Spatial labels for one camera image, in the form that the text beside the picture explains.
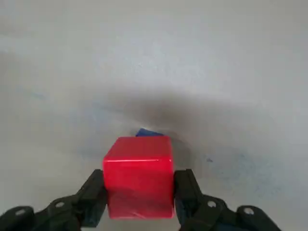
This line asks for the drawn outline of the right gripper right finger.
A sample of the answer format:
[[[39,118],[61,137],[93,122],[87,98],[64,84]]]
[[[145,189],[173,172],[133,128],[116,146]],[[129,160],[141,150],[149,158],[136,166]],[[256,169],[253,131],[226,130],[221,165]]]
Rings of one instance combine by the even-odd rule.
[[[174,173],[174,205],[181,231],[279,231],[260,208],[242,205],[236,211],[222,199],[203,194],[191,169]]]

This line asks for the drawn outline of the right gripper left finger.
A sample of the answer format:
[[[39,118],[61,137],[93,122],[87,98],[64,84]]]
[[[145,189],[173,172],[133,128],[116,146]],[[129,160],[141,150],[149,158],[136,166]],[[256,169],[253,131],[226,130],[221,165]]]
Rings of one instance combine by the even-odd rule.
[[[96,169],[77,193],[57,198],[41,211],[16,206],[0,216],[2,231],[80,231],[95,228],[107,205],[103,171]]]

